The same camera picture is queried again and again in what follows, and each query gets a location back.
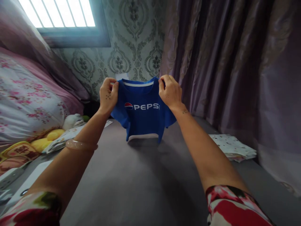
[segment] patterned wallpaper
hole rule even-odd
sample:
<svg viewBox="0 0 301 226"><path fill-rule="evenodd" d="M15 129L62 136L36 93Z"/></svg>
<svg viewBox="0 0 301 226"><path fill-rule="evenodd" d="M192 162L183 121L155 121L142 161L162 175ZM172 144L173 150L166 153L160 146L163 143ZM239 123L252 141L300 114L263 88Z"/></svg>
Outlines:
<svg viewBox="0 0 301 226"><path fill-rule="evenodd" d="M159 75L166 0L102 0L110 48L53 49L92 99L106 77L128 73L135 81Z"/></svg>

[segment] table surface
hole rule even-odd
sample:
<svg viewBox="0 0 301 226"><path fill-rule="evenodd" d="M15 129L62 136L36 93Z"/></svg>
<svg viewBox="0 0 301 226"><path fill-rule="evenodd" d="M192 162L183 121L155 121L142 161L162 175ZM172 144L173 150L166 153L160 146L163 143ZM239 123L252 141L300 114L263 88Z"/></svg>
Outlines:
<svg viewBox="0 0 301 226"><path fill-rule="evenodd" d="M196 118L209 134L218 134ZM207 203L197 169L177 123L157 138L125 141L114 122L104 129L61 225L207 225ZM16 192L36 166L32 162L9 189ZM263 211L278 225L300 225L301 203L252 160L232 162Z"/></svg>

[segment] blue t-shirt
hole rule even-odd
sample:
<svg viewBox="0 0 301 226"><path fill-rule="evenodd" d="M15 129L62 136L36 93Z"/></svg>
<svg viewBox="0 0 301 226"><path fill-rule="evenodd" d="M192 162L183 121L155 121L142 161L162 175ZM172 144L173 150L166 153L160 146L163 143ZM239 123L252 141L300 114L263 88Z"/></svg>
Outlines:
<svg viewBox="0 0 301 226"><path fill-rule="evenodd" d="M118 101L111 115L126 129L126 141L132 135L156 133L160 143L164 127L175 123L176 118L159 96L158 78L118 82Z"/></svg>

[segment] green ball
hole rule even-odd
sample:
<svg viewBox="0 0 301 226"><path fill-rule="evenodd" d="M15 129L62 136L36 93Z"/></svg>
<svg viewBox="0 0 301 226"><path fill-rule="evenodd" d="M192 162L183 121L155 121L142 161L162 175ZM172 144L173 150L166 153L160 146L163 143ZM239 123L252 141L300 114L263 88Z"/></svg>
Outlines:
<svg viewBox="0 0 301 226"><path fill-rule="evenodd" d="M88 122L90 120L89 116L82 116L82 118L84 119L84 122Z"/></svg>

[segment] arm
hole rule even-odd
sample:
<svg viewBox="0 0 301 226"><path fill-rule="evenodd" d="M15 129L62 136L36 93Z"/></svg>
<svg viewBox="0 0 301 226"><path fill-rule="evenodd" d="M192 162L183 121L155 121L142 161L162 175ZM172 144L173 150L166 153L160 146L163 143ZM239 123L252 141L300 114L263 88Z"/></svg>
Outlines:
<svg viewBox="0 0 301 226"><path fill-rule="evenodd" d="M74 140L91 145L97 144L106 121L116 105L118 85L118 82L113 78L105 79L99 91L99 110ZM57 194L62 201L62 216L93 153L94 151L91 150L72 150L65 147L38 177L26 195L40 191L50 191Z"/></svg>
<svg viewBox="0 0 301 226"><path fill-rule="evenodd" d="M170 75L159 80L159 95L175 115L206 192L213 185L230 185L249 192L228 158L200 127L181 101L182 89Z"/></svg>

